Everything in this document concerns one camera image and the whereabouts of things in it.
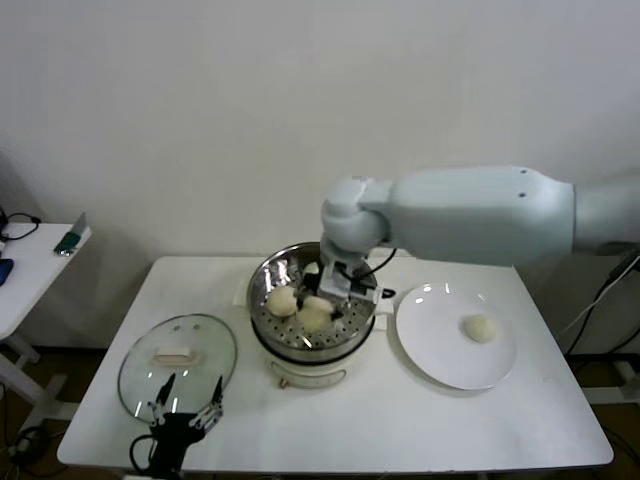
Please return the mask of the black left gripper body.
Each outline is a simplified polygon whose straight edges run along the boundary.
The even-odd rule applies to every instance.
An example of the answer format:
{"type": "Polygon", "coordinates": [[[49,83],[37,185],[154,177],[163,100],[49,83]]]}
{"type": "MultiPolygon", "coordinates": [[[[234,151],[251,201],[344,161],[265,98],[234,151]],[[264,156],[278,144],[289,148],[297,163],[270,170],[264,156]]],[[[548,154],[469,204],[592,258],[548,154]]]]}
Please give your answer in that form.
{"type": "Polygon", "coordinates": [[[188,448],[205,436],[196,423],[196,413],[168,413],[163,424],[154,422],[150,426],[156,442],[149,462],[152,474],[178,474],[181,471],[188,448]]]}

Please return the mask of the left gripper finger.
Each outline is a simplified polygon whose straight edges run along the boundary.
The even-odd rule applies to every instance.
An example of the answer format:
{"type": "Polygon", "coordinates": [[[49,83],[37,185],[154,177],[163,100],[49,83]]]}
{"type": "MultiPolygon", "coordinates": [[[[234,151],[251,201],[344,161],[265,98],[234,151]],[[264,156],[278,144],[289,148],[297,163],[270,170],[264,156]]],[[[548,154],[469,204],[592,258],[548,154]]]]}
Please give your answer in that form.
{"type": "Polygon", "coordinates": [[[222,405],[223,380],[223,376],[218,378],[211,400],[198,411],[191,421],[191,426],[196,430],[210,431],[221,420],[224,414],[222,405]]]}
{"type": "Polygon", "coordinates": [[[172,373],[167,381],[159,389],[155,399],[147,403],[147,406],[151,412],[151,426],[162,425],[165,422],[165,407],[169,398],[169,394],[171,393],[171,390],[175,383],[175,379],[176,374],[172,373]]]}

